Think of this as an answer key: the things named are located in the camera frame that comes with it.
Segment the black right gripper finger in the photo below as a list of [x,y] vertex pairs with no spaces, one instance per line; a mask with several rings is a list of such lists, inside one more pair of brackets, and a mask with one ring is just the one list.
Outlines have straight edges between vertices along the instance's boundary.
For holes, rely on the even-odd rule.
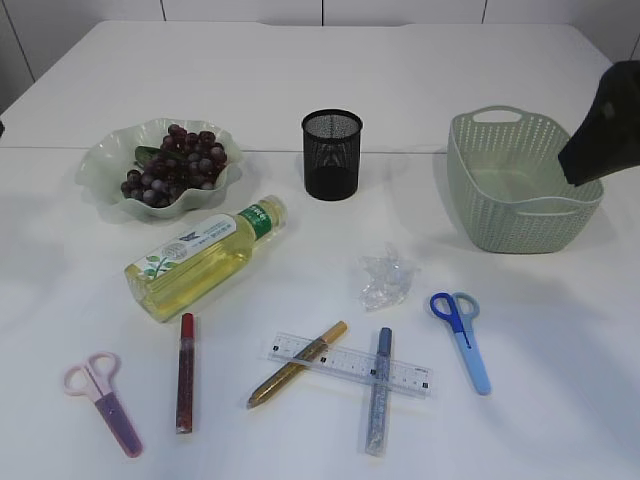
[[639,62],[602,75],[583,122],[558,154],[567,182],[580,186],[639,165]]

